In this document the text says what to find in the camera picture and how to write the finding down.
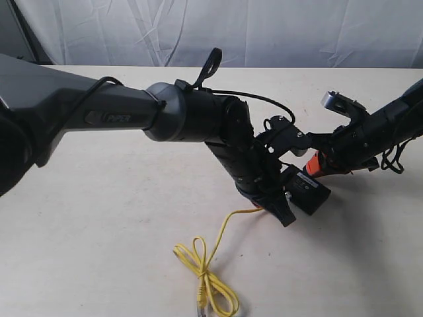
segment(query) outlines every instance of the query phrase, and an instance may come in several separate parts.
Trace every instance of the robotic arm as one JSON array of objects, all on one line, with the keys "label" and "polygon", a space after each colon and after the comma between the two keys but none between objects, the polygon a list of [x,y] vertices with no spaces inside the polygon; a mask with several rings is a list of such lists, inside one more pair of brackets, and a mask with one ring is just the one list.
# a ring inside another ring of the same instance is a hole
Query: robotic arm
[{"label": "robotic arm", "polygon": [[[0,55],[0,195],[33,164],[47,164],[67,131],[142,129],[154,141],[204,142],[238,191],[286,227],[295,220],[287,198],[311,215],[329,196],[314,177],[373,170],[379,166],[374,155],[423,132],[422,81],[372,115],[330,93],[326,107],[349,116],[350,125],[306,135],[295,127],[291,110],[278,102],[204,88],[220,61],[221,50],[214,49],[193,85],[177,80],[136,90],[112,77],[96,81]],[[265,131],[254,136],[249,107],[235,95],[271,102],[291,120],[266,119]],[[318,152],[304,171],[279,160],[288,151],[301,156],[310,147]]]}]

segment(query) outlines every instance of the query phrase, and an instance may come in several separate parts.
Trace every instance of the white curtain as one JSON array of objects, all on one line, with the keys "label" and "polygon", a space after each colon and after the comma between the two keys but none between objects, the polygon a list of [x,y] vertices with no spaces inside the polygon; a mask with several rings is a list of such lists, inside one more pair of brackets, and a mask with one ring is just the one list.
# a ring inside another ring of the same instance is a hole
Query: white curtain
[{"label": "white curtain", "polygon": [[423,67],[422,0],[16,0],[58,64]]}]

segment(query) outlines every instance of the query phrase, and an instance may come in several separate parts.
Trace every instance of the white table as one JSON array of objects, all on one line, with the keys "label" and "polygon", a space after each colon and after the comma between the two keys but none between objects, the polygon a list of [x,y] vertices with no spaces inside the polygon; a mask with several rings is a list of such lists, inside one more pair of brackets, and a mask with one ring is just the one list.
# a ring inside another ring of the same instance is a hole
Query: white table
[{"label": "white table", "polygon": [[[54,67],[145,88],[198,69]],[[304,132],[347,120],[327,90],[370,112],[423,77],[404,69],[220,69],[207,86],[289,105]],[[256,131],[277,108],[249,100]],[[302,166],[312,155],[284,157]],[[423,149],[403,175],[331,176],[329,200],[288,228],[270,214],[231,220],[212,269],[239,292],[243,316],[423,316]],[[203,144],[154,143],[140,131],[66,135],[49,164],[0,199],[0,316],[195,316],[197,281],[174,257],[250,203]]]}]

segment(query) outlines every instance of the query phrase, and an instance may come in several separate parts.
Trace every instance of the table surface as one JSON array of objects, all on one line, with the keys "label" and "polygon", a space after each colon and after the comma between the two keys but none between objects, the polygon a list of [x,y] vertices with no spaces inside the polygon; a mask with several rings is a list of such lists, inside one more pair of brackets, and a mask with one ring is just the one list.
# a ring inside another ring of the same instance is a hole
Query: table surface
[{"label": "table surface", "polygon": [[[199,69],[56,66],[134,88]],[[304,132],[346,118],[320,100],[337,90],[370,112],[423,77],[413,69],[220,69],[213,88],[287,104]],[[256,131],[281,113],[249,100]],[[298,166],[312,155],[284,157]],[[270,214],[235,216],[211,269],[239,294],[239,316],[423,316],[423,148],[390,171],[329,176],[328,201],[288,228]],[[250,207],[199,143],[155,143],[140,131],[68,133],[49,164],[0,200],[0,316],[195,316],[196,278],[177,242],[211,246],[226,214]]]}]

